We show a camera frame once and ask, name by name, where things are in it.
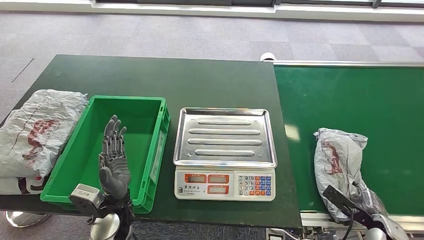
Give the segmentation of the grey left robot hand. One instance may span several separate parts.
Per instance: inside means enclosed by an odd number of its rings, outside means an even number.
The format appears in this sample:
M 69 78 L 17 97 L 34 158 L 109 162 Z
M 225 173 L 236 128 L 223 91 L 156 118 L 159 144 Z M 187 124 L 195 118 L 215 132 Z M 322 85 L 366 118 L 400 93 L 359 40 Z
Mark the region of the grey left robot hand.
M 125 126 L 113 115 L 104 128 L 99 154 L 99 179 L 103 192 L 116 199 L 125 197 L 131 182 L 128 159 L 125 152 Z

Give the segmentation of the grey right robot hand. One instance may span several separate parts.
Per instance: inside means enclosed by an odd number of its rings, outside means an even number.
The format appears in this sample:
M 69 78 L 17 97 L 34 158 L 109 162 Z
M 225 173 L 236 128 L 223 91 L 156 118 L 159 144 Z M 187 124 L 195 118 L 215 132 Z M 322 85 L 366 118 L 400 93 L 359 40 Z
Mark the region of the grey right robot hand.
M 382 200 L 368 188 L 364 183 L 354 181 L 353 186 L 356 188 L 356 193 L 351 197 L 351 200 L 361 207 L 370 215 L 380 214 L 388 216 L 388 212 Z

